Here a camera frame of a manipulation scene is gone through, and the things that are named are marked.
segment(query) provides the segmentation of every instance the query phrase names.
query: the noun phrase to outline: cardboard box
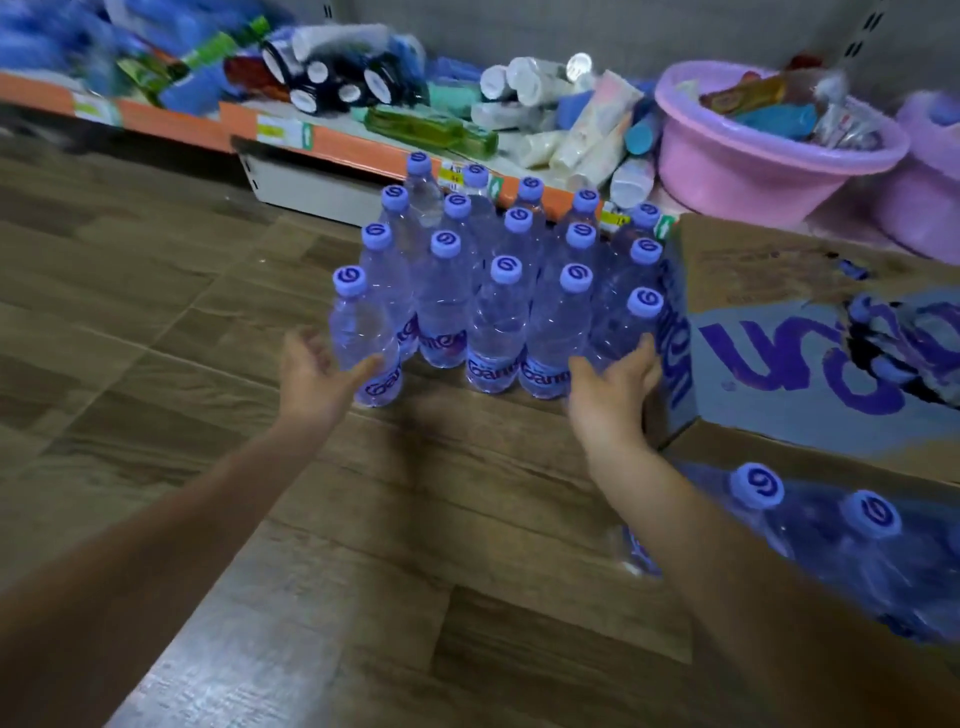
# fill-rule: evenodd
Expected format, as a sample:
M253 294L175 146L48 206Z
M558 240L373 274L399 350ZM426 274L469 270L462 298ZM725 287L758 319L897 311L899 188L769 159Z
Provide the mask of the cardboard box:
M852 278L845 259L869 276ZM960 505L960 409L873 375L847 314L861 291L935 310L950 359L960 268L695 214L672 230L663 265L663 387L645 419L668 456Z

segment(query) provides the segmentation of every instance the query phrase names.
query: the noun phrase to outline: white cylindrical package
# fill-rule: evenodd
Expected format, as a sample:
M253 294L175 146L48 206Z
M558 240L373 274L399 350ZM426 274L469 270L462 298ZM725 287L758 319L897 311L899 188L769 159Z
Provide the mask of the white cylindrical package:
M621 209L637 206L650 197L657 168L647 157L628 157L610 181L610 199Z
M372 25L304 25L291 38L294 56L303 63L311 56L332 56L346 48L360 47L380 54L390 44L390 28Z
M551 106L571 93L575 93L571 82L540 72L524 75L516 87L516 99L525 107Z
M505 101L514 96L507 83L507 66L492 65L480 74L480 93L491 101Z
M632 118L632 113L625 113L613 131L590 148L577 165L576 172L566 181L568 190L576 192L578 189L603 186L627 154L623 135L630 129Z
M634 105L642 98L640 91L615 73L604 71L593 97L550 159L550 168L558 177L573 174L584 155L616 128L625 113L633 112Z
M532 74L541 73L544 76L566 78L566 71L562 63L556 61L542 61L530 56L520 56L510 61L507 66L507 83L516 90L523 85L523 79Z
M514 149L514 158L521 167L533 169L542 167L553 156L557 146L564 140L566 132L543 132L524 136Z
M539 131L543 114L543 109L530 109L516 101L505 104L474 104L470 107L470 121L493 132L503 129Z

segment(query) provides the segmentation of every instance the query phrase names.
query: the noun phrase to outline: water bottle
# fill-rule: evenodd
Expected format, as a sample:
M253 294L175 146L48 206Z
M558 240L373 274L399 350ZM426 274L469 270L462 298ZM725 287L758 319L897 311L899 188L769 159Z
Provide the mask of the water bottle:
M360 233L363 252L360 267L367 274L367 285L386 305L387 314L400 346L400 361L417 353L417 311L414 306L410 266L396 249L389 225L370 223Z
M570 393L571 356L583 353L590 329L590 284L586 265L569 263L538 288L527 334L520 385L538 400Z
M533 296L539 256L537 244L531 236L534 224L533 213L523 207L512 207L503 216L502 232L493 238L492 255L512 255L523 263L523 275L519 285L527 295Z
M433 177L433 165L425 152L411 152L403 186L410 193L410 208L428 230L440 225L444 214L444 191Z
M367 407L382 407L400 394L403 373L394 327L386 307L367 287L367 274L358 265L333 272L337 298L330 312L330 341L342 370L351 369L371 354L383 354L384 366L364 382L354 400Z
M420 353L438 369L460 366L467 358L470 269L461 248L456 232L433 233L417 296Z
M543 277L548 277L551 281L556 280L568 263L580 263L587 266L591 272L593 271L596 251L593 243L597 239L596 228L587 223L573 223L566 228L564 238L565 240L555 242L549 250L544 251L540 262L541 268L538 271L540 280L543 280Z
M523 356L530 306L519 286L523 263L493 259L490 280L474 299L467 330L467 381L489 395L510 388Z
M630 261L619 270L608 272L607 276L595 285L597 293L593 296L593 308L598 316L605 311L615 311L627 304L627 299L635 288L662 290L660 284L660 257L663 246L649 237L639 237L630 246Z
M597 372L636 349L640 337L654 333L663 296L652 288L635 288L623 308L607 312L593 324L588 358Z
M428 235L423 231L416 214L410 209L410 193L399 184L388 184L380 193L380 222L390 226L394 245L410 265L414 281L429 252Z
M872 617L899 611L887 548L901 531L893 503L872 491L806 491L777 509L780 532L809 573Z

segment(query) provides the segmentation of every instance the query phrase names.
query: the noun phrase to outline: price tag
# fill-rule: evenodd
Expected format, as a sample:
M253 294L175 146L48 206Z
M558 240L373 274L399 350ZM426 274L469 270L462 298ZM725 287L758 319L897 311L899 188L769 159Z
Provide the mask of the price tag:
M603 209L600 211L600 230L607 234L614 234L620 229L621 225L629 222L630 215L623 212L610 200L603 204Z
M103 96L93 96L92 94L74 91L73 115L78 119L106 124L109 127L123 126L120 111L110 99L105 99Z
M256 116L256 140L275 147L313 149L313 125L264 113Z

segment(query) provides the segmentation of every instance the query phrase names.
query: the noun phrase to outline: wooden floor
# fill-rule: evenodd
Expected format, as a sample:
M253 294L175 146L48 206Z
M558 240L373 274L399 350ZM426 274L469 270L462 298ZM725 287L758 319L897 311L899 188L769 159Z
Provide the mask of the wooden floor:
M0 148L0 586L263 429L358 230L218 182ZM416 359L354 409L111 725L769 725L558 403Z

